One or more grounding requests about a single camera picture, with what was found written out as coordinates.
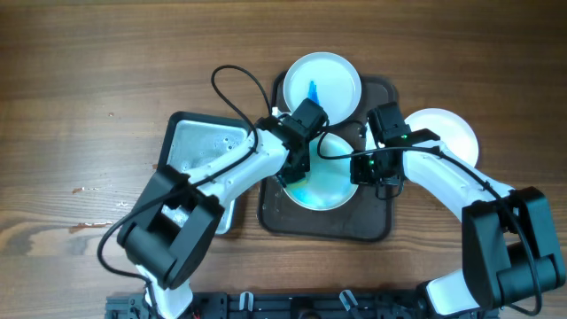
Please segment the green yellow sponge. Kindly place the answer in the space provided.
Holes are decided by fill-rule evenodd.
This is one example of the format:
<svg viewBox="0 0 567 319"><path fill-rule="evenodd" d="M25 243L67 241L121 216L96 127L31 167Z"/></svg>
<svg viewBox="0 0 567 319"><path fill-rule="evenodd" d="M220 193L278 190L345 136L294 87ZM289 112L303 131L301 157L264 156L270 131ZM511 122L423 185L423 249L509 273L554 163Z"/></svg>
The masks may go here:
<svg viewBox="0 0 567 319"><path fill-rule="evenodd" d="M278 176L277 179L284 189L303 187L308 182L308 179L306 177L293 182L289 178L284 178L283 176Z"/></svg>

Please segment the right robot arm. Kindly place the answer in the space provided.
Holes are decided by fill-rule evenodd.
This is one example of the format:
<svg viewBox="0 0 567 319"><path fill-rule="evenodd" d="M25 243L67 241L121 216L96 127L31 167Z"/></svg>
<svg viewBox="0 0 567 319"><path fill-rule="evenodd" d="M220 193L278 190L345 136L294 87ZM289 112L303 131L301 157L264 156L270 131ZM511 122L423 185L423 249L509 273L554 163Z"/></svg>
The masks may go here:
<svg viewBox="0 0 567 319"><path fill-rule="evenodd" d="M375 145L352 153L352 182L416 183L461 223L462 266L420 286L416 316L482 316L501 307L538 315L544 292L566 282L545 195L478 171L475 133L447 110L429 108L403 117L398 104L390 102L368 111L367 126Z"/></svg>

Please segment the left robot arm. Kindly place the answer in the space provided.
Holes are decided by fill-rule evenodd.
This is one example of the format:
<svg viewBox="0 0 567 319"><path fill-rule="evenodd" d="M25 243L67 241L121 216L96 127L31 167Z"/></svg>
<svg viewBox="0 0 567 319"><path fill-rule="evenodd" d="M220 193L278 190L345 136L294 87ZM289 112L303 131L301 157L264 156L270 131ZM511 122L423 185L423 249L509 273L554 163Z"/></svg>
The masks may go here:
<svg viewBox="0 0 567 319"><path fill-rule="evenodd" d="M151 312L178 318L190 306L190 276L204 259L229 204L262 179L297 182L308 170L308 146L326 117L268 116L234 150L181 173L160 168L123 218L118 244L146 282Z"/></svg>

